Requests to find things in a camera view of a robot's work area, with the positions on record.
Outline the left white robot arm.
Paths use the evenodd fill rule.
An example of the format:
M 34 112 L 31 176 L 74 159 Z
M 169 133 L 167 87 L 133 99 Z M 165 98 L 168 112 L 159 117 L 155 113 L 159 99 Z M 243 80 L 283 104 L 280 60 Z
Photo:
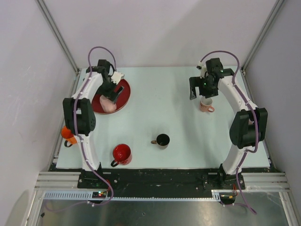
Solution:
M 72 97 L 63 100 L 63 113 L 66 127 L 77 140 L 82 158 L 82 169 L 91 172 L 88 183 L 94 188 L 104 184 L 103 174 L 97 172 L 101 169 L 92 133 L 96 127 L 96 117 L 92 108 L 92 100 L 96 94 L 104 96 L 115 104 L 123 92 L 123 87 L 115 90 L 124 74 L 115 70 L 113 65 L 100 59 L 96 66 L 86 70 L 86 76 L 80 88 Z

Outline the brown speckled mug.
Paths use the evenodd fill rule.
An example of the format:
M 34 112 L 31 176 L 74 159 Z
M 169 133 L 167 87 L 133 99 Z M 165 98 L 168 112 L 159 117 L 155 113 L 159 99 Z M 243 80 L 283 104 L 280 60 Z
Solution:
M 167 134 L 159 134 L 155 140 L 151 141 L 151 144 L 157 145 L 160 149 L 165 149 L 170 143 L 170 137 Z

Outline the light pink tall mug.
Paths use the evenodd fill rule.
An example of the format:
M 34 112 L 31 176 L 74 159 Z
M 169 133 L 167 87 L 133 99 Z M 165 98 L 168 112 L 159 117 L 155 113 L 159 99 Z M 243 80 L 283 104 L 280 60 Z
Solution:
M 99 100 L 100 105 L 105 113 L 111 113 L 117 109 L 117 105 L 105 96 L 101 95 Z

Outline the large orange mug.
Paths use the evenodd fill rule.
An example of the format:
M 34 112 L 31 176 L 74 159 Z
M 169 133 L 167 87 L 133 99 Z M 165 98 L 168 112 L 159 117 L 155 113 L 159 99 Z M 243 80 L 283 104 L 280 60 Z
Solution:
M 66 126 L 64 126 L 61 129 L 61 136 L 65 140 L 64 146 L 65 147 L 71 147 L 75 144 L 77 144 L 77 140 L 75 136 L 72 134 L 71 130 L 68 129 Z

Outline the red mug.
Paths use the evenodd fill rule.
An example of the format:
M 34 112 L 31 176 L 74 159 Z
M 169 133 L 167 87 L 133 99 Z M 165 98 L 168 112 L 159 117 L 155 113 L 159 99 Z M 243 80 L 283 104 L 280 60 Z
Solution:
M 128 165 L 132 160 L 132 152 L 128 145 L 119 144 L 114 147 L 112 151 L 113 161 L 111 162 L 112 167 L 118 165 Z

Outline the small pink mug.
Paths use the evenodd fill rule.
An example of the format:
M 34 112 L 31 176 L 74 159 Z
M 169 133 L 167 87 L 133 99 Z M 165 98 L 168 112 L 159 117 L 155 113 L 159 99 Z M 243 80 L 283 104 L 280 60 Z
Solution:
M 212 104 L 213 100 L 211 98 L 201 97 L 201 100 L 199 102 L 199 109 L 201 112 L 213 113 L 215 109 Z

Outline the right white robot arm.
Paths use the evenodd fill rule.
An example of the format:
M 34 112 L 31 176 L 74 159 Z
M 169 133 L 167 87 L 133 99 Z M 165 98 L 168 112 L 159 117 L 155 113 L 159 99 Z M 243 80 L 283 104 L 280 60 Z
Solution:
M 190 99 L 200 95 L 200 110 L 213 112 L 212 98 L 222 93 L 235 113 L 229 131 L 230 151 L 216 175 L 203 177 L 203 187 L 231 189 L 234 184 L 244 182 L 239 177 L 242 163 L 248 153 L 257 152 L 259 143 L 265 138 L 268 112 L 246 96 L 237 84 L 236 72 L 224 68 L 219 58 L 199 62 L 197 68 L 200 75 L 189 79 Z

